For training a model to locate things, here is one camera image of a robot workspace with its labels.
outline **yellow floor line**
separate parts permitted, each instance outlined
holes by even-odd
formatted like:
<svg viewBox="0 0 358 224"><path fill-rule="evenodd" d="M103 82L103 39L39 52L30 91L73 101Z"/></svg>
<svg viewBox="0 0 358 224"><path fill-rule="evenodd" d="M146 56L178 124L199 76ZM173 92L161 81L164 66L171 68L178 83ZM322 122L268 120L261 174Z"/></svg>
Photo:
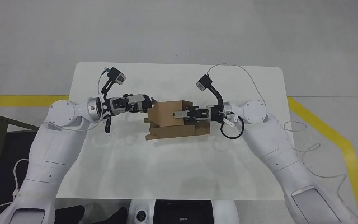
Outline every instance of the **yellow floor line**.
<svg viewBox="0 0 358 224"><path fill-rule="evenodd" d="M50 106L69 96L0 96L0 106Z"/></svg>
<svg viewBox="0 0 358 224"><path fill-rule="evenodd" d="M356 204L358 205L358 161L354 152L353 144L345 137L341 136L328 124L323 122L319 117L299 104L292 97L288 97L288 103L290 110L300 116L304 121L310 124L313 128L341 149L343 159L347 167L348 176L351 181L354 197L356 199Z"/></svg>

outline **cardboard flap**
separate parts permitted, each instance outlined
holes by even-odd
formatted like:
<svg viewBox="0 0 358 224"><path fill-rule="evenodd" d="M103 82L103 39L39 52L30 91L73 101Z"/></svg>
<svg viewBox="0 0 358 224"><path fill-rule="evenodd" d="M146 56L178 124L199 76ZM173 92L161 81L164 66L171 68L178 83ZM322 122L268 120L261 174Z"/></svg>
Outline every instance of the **cardboard flap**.
<svg viewBox="0 0 358 224"><path fill-rule="evenodd" d="M175 138L184 136L193 136L195 134L194 125L182 125L172 127L150 128L149 132L159 138Z"/></svg>
<svg viewBox="0 0 358 224"><path fill-rule="evenodd" d="M210 123L207 121L200 121L195 123L195 135L202 136L204 134L210 134Z"/></svg>
<svg viewBox="0 0 358 224"><path fill-rule="evenodd" d="M157 102L148 109L148 121L160 127L184 125L184 119L173 117L174 111L183 110L183 101Z"/></svg>

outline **black cable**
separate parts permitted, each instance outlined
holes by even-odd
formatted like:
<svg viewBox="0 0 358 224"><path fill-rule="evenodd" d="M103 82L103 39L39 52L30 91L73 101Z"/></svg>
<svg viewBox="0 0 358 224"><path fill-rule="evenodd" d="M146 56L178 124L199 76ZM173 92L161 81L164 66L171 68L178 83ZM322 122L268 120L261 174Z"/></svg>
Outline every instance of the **black cable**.
<svg viewBox="0 0 358 224"><path fill-rule="evenodd" d="M223 136L225 136L225 137L227 137L227 138L229 138L229 139L237 139L237 138L239 138L240 136L242 136L242 134L244 133L245 123L244 123L244 120L243 120L240 116L238 116L238 118L239 118L239 120L241 121L241 125L242 125L240 134L239 134L238 136L236 136L236 137L227 136L227 135L224 133L224 131L223 131L223 127L224 127L225 122L222 122L222 126L220 127L220 131L221 131L221 133L223 134Z"/></svg>

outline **black panel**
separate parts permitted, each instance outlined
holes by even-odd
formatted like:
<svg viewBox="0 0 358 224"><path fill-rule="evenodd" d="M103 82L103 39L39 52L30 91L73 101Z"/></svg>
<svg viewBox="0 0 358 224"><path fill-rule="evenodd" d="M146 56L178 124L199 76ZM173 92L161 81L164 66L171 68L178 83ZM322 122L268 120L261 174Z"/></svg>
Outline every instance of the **black panel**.
<svg viewBox="0 0 358 224"><path fill-rule="evenodd" d="M210 200L156 200L153 224L214 224Z"/></svg>

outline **gray floor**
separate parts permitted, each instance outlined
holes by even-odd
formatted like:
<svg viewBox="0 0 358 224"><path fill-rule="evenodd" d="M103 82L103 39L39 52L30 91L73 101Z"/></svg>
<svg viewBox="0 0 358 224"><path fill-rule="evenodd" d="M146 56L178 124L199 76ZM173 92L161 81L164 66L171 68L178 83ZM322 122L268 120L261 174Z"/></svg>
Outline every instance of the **gray floor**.
<svg viewBox="0 0 358 224"><path fill-rule="evenodd" d="M357 11L355 0L4 0L0 94L67 95L81 61L277 66L288 96L357 150ZM46 111L0 108L36 125ZM316 172L346 172L340 150L311 127L294 140L299 148L322 144L307 159ZM320 181L332 191L339 184ZM341 195L357 212L349 181ZM242 223L292 223L283 202L237 207Z"/></svg>

